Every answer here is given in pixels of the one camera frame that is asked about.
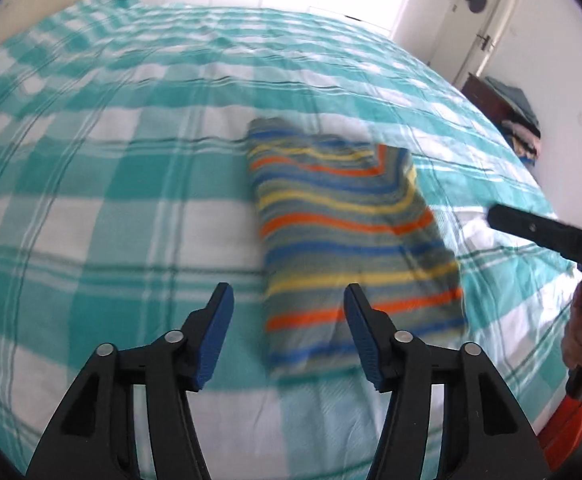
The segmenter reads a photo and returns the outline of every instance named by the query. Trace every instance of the yellow stripe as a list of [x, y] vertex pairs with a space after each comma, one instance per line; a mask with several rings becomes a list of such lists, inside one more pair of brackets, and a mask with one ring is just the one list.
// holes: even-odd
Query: yellow stripe
[[359, 160], [360, 158], [375, 156], [375, 152], [372, 150], [360, 150], [346, 155], [338, 155], [337, 153], [321, 153], [313, 148], [281, 148], [272, 144], [259, 144], [250, 150], [248, 154], [249, 156], [253, 156], [260, 152], [268, 151], [274, 153], [285, 153], [286, 155], [311, 155], [315, 158], [320, 158], [321, 160]]
[[402, 270], [401, 272], [355, 272], [351, 274], [318, 274], [311, 276], [290, 276], [270, 283], [267, 296], [310, 288], [344, 288], [349, 283], [382, 286], [396, 283], [415, 282], [438, 278], [449, 272], [457, 272], [457, 262], [432, 267], [431, 269]]
[[273, 193], [268, 193], [264, 195], [258, 201], [258, 210], [262, 211], [264, 208], [274, 204], [276, 202], [283, 202], [284, 200], [305, 200], [306, 202], [311, 202], [318, 205], [325, 205], [331, 209], [337, 209], [340, 211], [353, 211], [356, 213], [363, 214], [391, 214], [399, 213], [404, 211], [413, 202], [413, 197], [415, 196], [415, 187], [411, 184], [407, 186], [407, 192], [404, 198], [399, 202], [391, 205], [362, 205], [362, 204], [351, 204], [349, 202], [340, 202], [339, 200], [333, 200], [326, 196], [318, 195], [308, 191], [275, 191]]
[[411, 166], [410, 170], [407, 173], [407, 180], [411, 183], [412, 186], [415, 185], [415, 181], [417, 180], [418, 172], [415, 170], [415, 166]]

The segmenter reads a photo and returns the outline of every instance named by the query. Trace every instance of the metal pivot screw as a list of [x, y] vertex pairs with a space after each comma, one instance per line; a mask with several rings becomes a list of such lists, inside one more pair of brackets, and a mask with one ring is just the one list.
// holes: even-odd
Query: metal pivot screw
[[184, 334], [180, 330], [171, 330], [165, 334], [164, 339], [167, 340], [167, 343], [179, 343], [184, 339]]
[[102, 343], [96, 350], [99, 356], [106, 357], [113, 353], [113, 345], [111, 343]]
[[482, 353], [482, 348], [475, 343], [466, 343], [466, 345], [464, 345], [464, 351], [468, 355], [480, 355]]
[[413, 334], [411, 332], [407, 332], [406, 330], [398, 330], [395, 333], [394, 338], [400, 343], [410, 343], [413, 341]]

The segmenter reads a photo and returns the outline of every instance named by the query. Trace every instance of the door handle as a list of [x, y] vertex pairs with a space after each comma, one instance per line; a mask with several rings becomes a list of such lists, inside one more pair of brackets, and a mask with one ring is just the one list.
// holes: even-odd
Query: door handle
[[486, 38], [479, 34], [476, 34], [476, 36], [482, 40], [482, 46], [480, 47], [480, 49], [482, 50], [482, 52], [484, 52], [487, 49], [488, 44], [490, 43], [490, 35], [488, 35]]

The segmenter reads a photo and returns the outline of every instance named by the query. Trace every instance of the checkered duvet cover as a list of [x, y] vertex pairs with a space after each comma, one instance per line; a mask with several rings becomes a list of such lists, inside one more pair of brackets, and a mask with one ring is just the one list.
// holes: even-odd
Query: checkered duvet cover
[[[536, 429], [548, 420], [579, 276], [488, 228], [492, 202], [552, 210], [458, 91], [390, 41], [327, 18], [82, 0], [0, 46], [0, 448], [20, 470], [99, 343], [151, 342], [226, 281], [234, 317], [213, 379], [190, 395], [212, 477], [366, 475], [388, 396], [359, 367], [285, 380], [266, 368], [245, 156], [255, 118], [410, 150], [460, 264], [462, 339], [485, 348]], [[424, 478], [441, 398], [435, 388]], [[141, 417], [138, 456], [150, 478]]]

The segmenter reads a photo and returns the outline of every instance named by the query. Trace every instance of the striped sweater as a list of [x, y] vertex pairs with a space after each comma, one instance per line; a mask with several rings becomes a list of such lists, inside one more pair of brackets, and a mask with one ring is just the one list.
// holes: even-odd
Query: striped sweater
[[407, 150], [308, 136], [280, 120], [254, 121], [248, 142], [275, 374], [357, 363], [342, 309], [349, 283], [429, 343], [462, 335], [458, 264]]

